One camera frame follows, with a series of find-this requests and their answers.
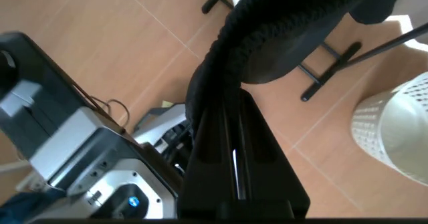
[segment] blue led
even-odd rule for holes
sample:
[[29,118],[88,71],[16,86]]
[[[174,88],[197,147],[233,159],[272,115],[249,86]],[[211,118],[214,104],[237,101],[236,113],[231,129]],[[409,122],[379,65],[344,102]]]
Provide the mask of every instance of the blue led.
[[140,204],[140,201],[136,197],[129,197],[128,203],[131,207],[137,207]]

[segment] tile floor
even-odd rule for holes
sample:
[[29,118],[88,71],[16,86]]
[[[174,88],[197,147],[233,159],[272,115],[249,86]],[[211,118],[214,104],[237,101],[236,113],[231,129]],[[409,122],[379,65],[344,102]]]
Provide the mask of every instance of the tile floor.
[[[0,0],[0,31],[33,38],[88,93],[122,100],[130,127],[162,100],[182,102],[189,78],[217,37],[229,10],[205,0]],[[327,37],[337,51],[361,41],[364,52],[400,34],[397,23],[360,25],[345,16]],[[305,60],[316,72],[333,61],[317,49]],[[353,108],[427,70],[427,54],[399,46],[336,74],[309,102],[300,70],[260,86],[256,99],[312,205],[309,217],[426,217],[428,187],[361,151],[350,136]],[[115,119],[124,121],[119,107]],[[0,134],[0,162],[15,158]],[[3,202],[28,170],[0,176]]]

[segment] white basket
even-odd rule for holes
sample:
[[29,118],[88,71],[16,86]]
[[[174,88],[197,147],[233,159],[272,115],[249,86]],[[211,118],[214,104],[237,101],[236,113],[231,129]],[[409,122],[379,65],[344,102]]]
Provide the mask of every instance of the white basket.
[[362,101],[351,132],[369,155],[428,185],[428,72]]

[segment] perforated plastic basket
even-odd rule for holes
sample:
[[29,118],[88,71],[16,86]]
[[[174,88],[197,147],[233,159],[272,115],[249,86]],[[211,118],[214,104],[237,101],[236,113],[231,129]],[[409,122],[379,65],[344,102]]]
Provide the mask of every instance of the perforated plastic basket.
[[351,132],[369,155],[428,185],[428,72],[362,101]]

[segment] blue fabric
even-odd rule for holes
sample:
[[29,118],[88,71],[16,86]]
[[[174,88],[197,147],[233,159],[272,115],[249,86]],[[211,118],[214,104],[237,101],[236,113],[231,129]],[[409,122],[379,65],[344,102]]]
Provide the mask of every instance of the blue fabric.
[[65,193],[54,189],[45,193],[18,193],[0,207],[0,224],[21,224],[62,197]]

